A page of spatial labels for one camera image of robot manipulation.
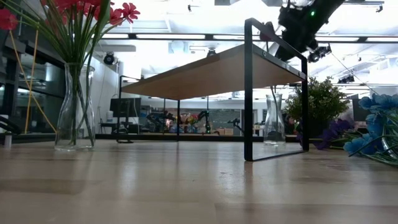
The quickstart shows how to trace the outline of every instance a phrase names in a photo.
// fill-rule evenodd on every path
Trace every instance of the shelf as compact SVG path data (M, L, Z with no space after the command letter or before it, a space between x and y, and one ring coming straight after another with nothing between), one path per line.
M305 74L253 47L253 88L301 82ZM122 87L125 93L185 100L244 90L244 45Z

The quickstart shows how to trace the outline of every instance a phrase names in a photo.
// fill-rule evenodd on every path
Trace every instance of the table surface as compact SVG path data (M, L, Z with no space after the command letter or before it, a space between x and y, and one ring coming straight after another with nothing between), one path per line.
M256 157L296 151L254 144ZM0 149L2 224L397 223L398 172L344 151L243 161L239 142Z
M305 75L253 45L253 88L301 82ZM244 90L244 45L124 86L123 92L184 100Z

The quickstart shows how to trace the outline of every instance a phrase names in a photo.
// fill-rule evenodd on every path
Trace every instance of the yellow stick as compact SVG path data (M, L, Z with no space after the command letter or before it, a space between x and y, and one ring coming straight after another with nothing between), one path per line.
M29 123L29 109L30 109L30 99L32 98L32 84L33 84L33 75L36 64L36 52L37 52L37 39L39 38L39 30L36 30L36 39L35 39L35 49L33 53L33 64L32 64L32 73L30 74L30 88L29 88L29 100L27 103L27 112L26 112L26 122L25 122L25 134L27 134L27 125Z
M12 46L14 47L14 51L15 51L15 55L16 55L16 57L17 57L17 61L18 61L19 67L21 68L21 72L22 72L22 74L24 75L25 83L26 83L26 85L28 86L29 91L32 91L32 88L29 86L29 82L28 82L27 79L26 79L25 71L24 71L24 68L22 67L21 60L19 59L19 55L18 55L17 48L16 48L15 41L14 41L14 36L13 36L13 34L12 34L11 31L10 31L10 36L11 36ZM39 104L39 102L36 100L36 97L35 97L34 95L32 95L32 98L33 98L33 100L36 102L36 105L37 105L37 107L39 108L40 112L43 114L45 120L48 122L48 124L51 126L51 128L54 130L54 132L57 133L57 130L54 128L54 126L52 126L51 122L49 121L49 119L48 119L47 116L45 115L44 111L43 111L42 108L40 107L40 104Z

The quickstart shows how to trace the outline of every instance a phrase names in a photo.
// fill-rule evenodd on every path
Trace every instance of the green plant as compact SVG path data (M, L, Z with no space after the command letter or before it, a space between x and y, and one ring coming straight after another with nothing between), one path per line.
M348 100L342 100L344 93L340 92L337 86L331 84L331 77L319 82L316 78L310 77L308 83L308 118L310 127L314 134L327 128L329 121L335 119L340 113L348 109ZM285 112L294 119L301 120L302 117L302 87L295 89L295 95L290 96L287 101Z

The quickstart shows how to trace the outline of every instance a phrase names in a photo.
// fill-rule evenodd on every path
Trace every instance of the clear glass vase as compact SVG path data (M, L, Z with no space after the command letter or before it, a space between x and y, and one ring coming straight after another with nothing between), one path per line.
M67 90L58 119L55 149L76 151L93 149L95 121L91 103L94 68L79 63L65 64Z
M285 124L282 119L282 95L267 95L267 117L264 126L264 143L285 144Z

